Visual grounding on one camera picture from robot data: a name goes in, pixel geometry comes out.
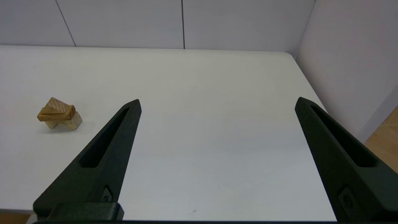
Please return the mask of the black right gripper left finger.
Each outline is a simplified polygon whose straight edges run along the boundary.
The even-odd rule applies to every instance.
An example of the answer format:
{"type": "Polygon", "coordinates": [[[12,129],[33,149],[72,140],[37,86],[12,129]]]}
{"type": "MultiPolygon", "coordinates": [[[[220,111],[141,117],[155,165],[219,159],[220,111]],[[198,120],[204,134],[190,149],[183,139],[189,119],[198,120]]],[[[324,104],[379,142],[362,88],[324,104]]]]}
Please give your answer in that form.
{"type": "Polygon", "coordinates": [[[126,103],[33,204],[39,220],[122,220],[118,203],[141,116],[126,103]]]}

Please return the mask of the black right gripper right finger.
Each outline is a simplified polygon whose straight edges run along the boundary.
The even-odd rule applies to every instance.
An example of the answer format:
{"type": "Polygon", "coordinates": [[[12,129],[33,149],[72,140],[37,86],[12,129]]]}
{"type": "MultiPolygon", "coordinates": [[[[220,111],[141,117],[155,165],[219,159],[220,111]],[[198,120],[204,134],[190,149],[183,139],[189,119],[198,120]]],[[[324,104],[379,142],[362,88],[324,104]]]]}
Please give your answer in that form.
{"type": "Polygon", "coordinates": [[[313,101],[295,112],[337,221],[397,222],[397,173],[313,101]]]}

